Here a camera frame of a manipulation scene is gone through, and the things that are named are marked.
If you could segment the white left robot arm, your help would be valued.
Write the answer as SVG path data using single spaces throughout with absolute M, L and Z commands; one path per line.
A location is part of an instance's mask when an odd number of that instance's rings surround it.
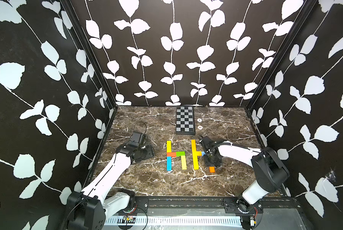
M 126 214 L 136 210 L 136 197 L 133 191 L 119 190 L 107 197 L 119 177 L 132 163 L 138 163 L 155 156 L 152 145 L 141 147 L 135 143 L 125 143 L 101 173 L 80 192 L 72 192 L 67 199 L 64 220 L 60 230 L 101 230 L 107 218 L 119 211 Z

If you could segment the dark yellow block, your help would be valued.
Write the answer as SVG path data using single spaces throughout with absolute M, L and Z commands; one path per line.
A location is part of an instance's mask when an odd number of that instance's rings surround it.
M 201 151 L 194 151 L 193 155 L 195 155 L 195 156 L 202 156 L 202 152 Z

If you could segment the small yellow block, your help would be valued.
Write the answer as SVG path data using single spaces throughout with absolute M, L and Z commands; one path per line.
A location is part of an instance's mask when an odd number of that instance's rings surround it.
M 186 156 L 181 156 L 182 170 L 187 170 Z

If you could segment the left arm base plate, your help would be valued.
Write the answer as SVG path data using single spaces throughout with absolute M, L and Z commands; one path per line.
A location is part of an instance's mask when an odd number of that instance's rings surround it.
M 120 215 L 135 215 L 138 213 L 147 213 L 148 210 L 149 199 L 147 197 L 136 196 L 135 198 L 131 198 L 130 203 L 125 209 L 122 209 L 117 212 Z

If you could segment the cyan block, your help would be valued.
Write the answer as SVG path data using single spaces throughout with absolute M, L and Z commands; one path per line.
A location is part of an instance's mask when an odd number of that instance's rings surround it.
M 172 157 L 167 157 L 167 171 L 171 172 L 172 171 Z

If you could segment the red block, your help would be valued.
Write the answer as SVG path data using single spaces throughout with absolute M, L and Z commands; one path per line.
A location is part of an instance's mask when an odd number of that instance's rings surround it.
M 176 152 L 167 152 L 167 157 L 177 157 Z

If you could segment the green block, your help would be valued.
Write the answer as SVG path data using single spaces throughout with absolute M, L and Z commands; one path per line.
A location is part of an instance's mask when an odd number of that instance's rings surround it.
M 178 152 L 176 152 L 176 156 L 177 157 L 185 156 L 185 152 L 184 151 L 178 151 Z

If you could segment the yellow stroke block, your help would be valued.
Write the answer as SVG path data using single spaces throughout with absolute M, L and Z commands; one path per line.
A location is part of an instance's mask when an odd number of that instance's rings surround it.
M 167 141 L 167 153 L 171 152 L 171 140 Z

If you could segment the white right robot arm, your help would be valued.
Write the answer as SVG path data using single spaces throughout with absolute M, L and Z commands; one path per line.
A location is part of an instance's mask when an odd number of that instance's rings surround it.
M 289 178 L 287 167 L 270 147 L 249 148 L 228 140 L 212 140 L 199 136 L 206 166 L 221 167 L 223 158 L 240 161 L 253 168 L 255 181 L 238 196 L 236 206 L 242 213 L 249 212 L 260 199 L 280 189 Z

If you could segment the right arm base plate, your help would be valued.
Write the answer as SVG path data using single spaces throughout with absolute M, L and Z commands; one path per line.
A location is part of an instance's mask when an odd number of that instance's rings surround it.
M 227 214 L 236 214 L 237 216 L 252 216 L 263 213 L 263 205 L 261 204 L 261 201 L 257 201 L 251 205 L 243 198 L 228 197 L 222 200 L 221 205 Z

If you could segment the long yellow block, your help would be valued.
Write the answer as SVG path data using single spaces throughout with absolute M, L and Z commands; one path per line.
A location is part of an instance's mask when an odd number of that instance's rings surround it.
M 195 142 L 195 140 L 191 140 L 191 146 L 192 146 L 192 153 L 196 152 L 196 142 Z

